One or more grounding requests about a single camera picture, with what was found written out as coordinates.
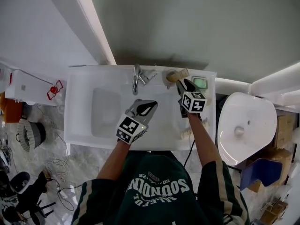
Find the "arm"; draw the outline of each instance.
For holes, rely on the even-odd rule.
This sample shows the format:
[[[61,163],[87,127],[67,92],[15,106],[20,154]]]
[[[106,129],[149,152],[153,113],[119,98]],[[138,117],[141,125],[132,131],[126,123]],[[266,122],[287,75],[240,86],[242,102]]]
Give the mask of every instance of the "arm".
[[[207,134],[200,119],[188,113],[198,156],[203,166],[198,188],[198,202],[212,224],[249,224],[246,203],[233,185],[227,165]]]
[[[213,161],[222,161],[217,147],[207,134],[197,115],[187,113],[187,116],[193,130],[197,152],[202,167]]]
[[[99,172],[97,179],[110,179],[113,181],[118,180],[119,176],[121,175],[129,148],[130,145],[122,140],[119,140],[117,146],[114,148]]]
[[[72,219],[73,225],[103,222],[106,210],[121,175],[130,145],[118,141],[96,179],[82,185],[78,206]]]

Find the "sink basin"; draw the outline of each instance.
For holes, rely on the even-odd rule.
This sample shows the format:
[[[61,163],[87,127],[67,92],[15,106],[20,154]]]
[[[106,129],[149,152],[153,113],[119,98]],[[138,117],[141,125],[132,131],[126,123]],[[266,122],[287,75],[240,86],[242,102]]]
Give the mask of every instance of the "sink basin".
[[[157,75],[145,86],[138,83],[138,94],[132,93],[133,66],[85,66],[70,68],[65,101],[65,140],[79,145],[114,148],[116,126],[121,115],[136,99],[158,102],[144,136],[131,145],[133,150],[188,150],[193,136],[181,139],[189,127],[181,118],[176,86],[167,89],[163,73],[171,67],[141,66]],[[208,133],[215,137],[215,73],[189,70],[191,76],[207,77],[211,100],[202,113],[208,118]]]
[[[235,92],[224,103],[217,138],[220,155],[237,165],[273,139],[277,126],[274,105],[265,99]]]

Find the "green soap bar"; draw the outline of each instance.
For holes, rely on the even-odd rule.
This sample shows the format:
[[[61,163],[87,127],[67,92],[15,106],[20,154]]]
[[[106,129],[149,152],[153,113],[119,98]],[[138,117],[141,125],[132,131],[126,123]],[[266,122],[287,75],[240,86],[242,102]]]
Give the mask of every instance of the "green soap bar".
[[[201,89],[207,89],[207,80],[205,78],[195,77],[193,83]]]

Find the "green hoodie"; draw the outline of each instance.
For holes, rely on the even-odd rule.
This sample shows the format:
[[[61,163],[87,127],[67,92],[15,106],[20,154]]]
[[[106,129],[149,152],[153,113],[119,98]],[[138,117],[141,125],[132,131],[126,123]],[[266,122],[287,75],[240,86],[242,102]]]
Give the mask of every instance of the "green hoodie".
[[[118,181],[82,186],[73,225],[248,225],[247,206],[224,162],[202,169],[198,195],[175,158],[130,153]]]

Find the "faucet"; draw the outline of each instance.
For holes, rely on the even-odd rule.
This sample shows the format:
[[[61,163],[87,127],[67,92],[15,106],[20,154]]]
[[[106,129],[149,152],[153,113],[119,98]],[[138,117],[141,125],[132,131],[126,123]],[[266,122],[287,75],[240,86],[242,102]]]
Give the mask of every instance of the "faucet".
[[[157,75],[157,73],[155,73],[151,78],[148,78],[144,74],[144,71],[140,68],[140,65],[135,64],[135,66],[133,68],[133,82],[132,82],[132,93],[133,93],[133,95],[137,95],[137,82],[138,82],[138,80],[140,80],[143,83],[143,85],[146,85],[156,75]]]

